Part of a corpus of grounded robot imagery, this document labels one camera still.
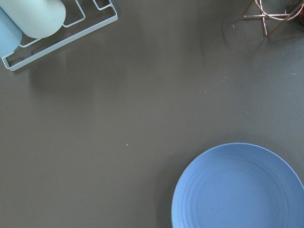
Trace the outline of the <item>blue round plate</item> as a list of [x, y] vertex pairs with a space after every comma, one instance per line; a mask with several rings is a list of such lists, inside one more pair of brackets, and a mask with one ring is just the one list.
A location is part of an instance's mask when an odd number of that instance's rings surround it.
[[183, 171], [171, 204], [174, 228], [301, 228], [304, 187], [281, 157], [249, 143], [227, 143]]

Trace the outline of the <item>pale green cup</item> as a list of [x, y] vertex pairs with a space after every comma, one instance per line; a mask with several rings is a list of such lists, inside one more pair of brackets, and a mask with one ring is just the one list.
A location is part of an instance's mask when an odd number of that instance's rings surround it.
[[66, 8], [60, 0], [2, 0], [0, 7], [31, 38], [53, 35], [66, 18]]

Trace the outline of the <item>light blue cup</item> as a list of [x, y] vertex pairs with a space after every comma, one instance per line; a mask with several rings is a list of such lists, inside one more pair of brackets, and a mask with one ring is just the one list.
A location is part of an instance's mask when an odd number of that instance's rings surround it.
[[0, 57], [12, 54], [21, 40], [21, 29], [3, 9], [0, 9]]

